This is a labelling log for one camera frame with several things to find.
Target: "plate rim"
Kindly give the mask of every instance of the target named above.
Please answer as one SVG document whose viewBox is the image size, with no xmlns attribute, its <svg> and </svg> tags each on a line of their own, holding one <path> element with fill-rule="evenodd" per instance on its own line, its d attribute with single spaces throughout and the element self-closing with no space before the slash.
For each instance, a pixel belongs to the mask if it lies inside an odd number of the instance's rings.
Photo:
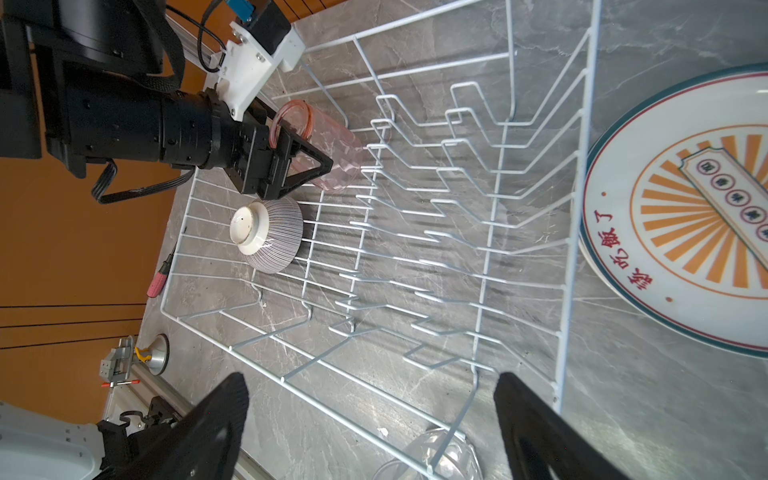
<svg viewBox="0 0 768 480">
<path fill-rule="evenodd" d="M 651 95 L 649 98 L 646 98 L 639 104 L 635 105 L 627 113 L 625 113 L 618 120 L 616 120 L 589 149 L 589 153 L 587 155 L 587 162 L 585 166 L 584 193 L 582 194 L 582 200 L 586 199 L 586 195 L 587 195 L 586 180 L 587 180 L 587 177 L 589 176 L 591 168 L 594 165 L 595 159 L 603 151 L 603 148 L 608 144 L 608 142 L 611 141 L 611 139 L 613 139 L 614 136 L 618 132 L 620 132 L 621 129 L 624 128 L 626 124 L 633 121 L 636 117 L 641 115 L 648 108 L 653 107 L 655 104 L 661 103 L 663 100 L 669 97 L 672 97 L 676 94 L 679 94 L 682 91 L 688 90 L 692 87 L 706 84 L 713 80 L 722 80 L 724 78 L 738 77 L 741 75 L 753 74 L 757 72 L 768 73 L 768 62 L 743 65 L 740 67 L 724 68 L 723 70 L 718 70 L 708 74 L 699 75 L 697 77 L 693 77 L 686 81 L 682 81 L 678 84 L 672 85 L 669 88 L 665 88 L 664 90 L 654 95 Z M 708 336 L 703 332 L 699 332 L 698 330 L 684 326 L 682 323 L 675 323 L 670 319 L 664 318 L 660 314 L 654 312 L 649 307 L 636 301 L 636 299 L 633 298 L 631 295 L 628 295 L 626 292 L 624 292 L 624 288 L 622 287 L 622 285 L 616 282 L 616 280 L 612 277 L 612 275 L 610 275 L 610 273 L 606 271 L 606 269 L 604 268 L 604 265 L 598 259 L 597 253 L 592 248 L 591 242 L 589 241 L 589 237 L 587 235 L 587 230 L 584 222 L 584 208 L 585 208 L 585 202 L 582 201 L 581 225 L 579 227 L 579 231 L 580 231 L 579 246 L 581 247 L 580 250 L 582 250 L 582 253 L 584 253 L 585 258 L 587 259 L 590 266 L 592 266 L 593 270 L 598 275 L 598 277 L 600 277 L 601 280 L 603 280 L 611 288 L 611 290 L 618 293 L 620 298 L 623 298 L 626 302 L 631 304 L 637 310 L 640 310 L 645 315 L 649 316 L 651 319 L 661 323 L 667 328 L 670 328 L 678 333 L 682 333 L 683 335 L 691 339 L 697 340 L 702 343 L 706 343 L 707 345 L 710 345 L 710 346 L 715 346 L 719 349 L 728 350 L 734 353 L 740 353 L 746 356 L 753 356 L 757 358 L 768 358 L 768 346 L 766 347 L 766 349 L 757 349 L 755 347 L 730 343 L 725 339 L 718 339 L 714 336 Z"/>
</svg>

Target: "pink handle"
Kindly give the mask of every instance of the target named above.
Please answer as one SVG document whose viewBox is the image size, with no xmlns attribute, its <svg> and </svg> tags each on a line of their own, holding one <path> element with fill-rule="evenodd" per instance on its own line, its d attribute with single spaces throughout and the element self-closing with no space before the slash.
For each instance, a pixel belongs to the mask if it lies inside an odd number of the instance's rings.
<svg viewBox="0 0 768 480">
<path fill-rule="evenodd" d="M 149 289 L 147 290 L 147 296 L 150 298 L 155 298 L 158 295 L 160 295 L 160 292 L 163 291 L 163 287 L 165 286 L 165 280 L 167 280 L 168 275 L 165 273 L 157 272 L 155 274 L 154 278 L 152 279 L 152 283 L 149 284 Z"/>
</svg>

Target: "yellow clip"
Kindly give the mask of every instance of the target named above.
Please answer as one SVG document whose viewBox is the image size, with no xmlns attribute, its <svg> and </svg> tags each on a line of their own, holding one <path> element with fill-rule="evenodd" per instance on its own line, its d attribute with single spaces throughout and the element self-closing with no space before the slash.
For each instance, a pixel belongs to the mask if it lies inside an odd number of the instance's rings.
<svg viewBox="0 0 768 480">
<path fill-rule="evenodd" d="M 139 350 L 139 347 L 135 346 L 134 350 L 136 351 L 136 357 L 138 357 L 139 360 L 141 360 L 142 362 L 146 363 L 152 360 L 152 355 L 147 355 L 147 356 L 141 355 L 142 352 L 149 352 L 149 349 Z"/>
</svg>

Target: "white bracket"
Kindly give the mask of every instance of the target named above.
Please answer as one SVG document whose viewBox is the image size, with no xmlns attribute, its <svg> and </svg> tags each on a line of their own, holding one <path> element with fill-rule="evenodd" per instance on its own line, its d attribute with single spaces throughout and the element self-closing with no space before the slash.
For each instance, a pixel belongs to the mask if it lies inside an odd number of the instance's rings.
<svg viewBox="0 0 768 480">
<path fill-rule="evenodd" d="M 208 88 L 215 84 L 216 92 L 229 107 L 232 118 L 242 121 L 243 113 L 269 80 L 272 72 L 277 67 L 282 71 L 293 70 L 306 46 L 296 28 L 291 27 L 277 46 L 274 55 L 270 55 L 245 28 L 235 22 L 230 23 L 230 27 L 240 43 L 231 40 L 227 42 L 224 63 L 218 72 L 208 74 L 205 86 Z M 214 55 L 211 63 L 217 63 L 218 59 L 219 55 Z"/>
</svg>

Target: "screwdriver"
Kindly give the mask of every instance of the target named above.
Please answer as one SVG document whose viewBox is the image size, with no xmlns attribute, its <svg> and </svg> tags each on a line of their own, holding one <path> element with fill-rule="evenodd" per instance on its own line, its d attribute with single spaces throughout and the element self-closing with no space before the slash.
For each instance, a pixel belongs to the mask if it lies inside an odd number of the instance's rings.
<svg viewBox="0 0 768 480">
<path fill-rule="evenodd" d="M 176 253 L 176 245 L 174 245 L 174 249 L 170 251 L 170 255 L 165 259 L 157 273 L 154 274 L 152 283 L 149 284 L 149 289 L 147 290 L 148 297 L 155 298 L 163 291 L 165 280 L 168 280 L 170 263 L 174 261 L 174 253 Z"/>
</svg>

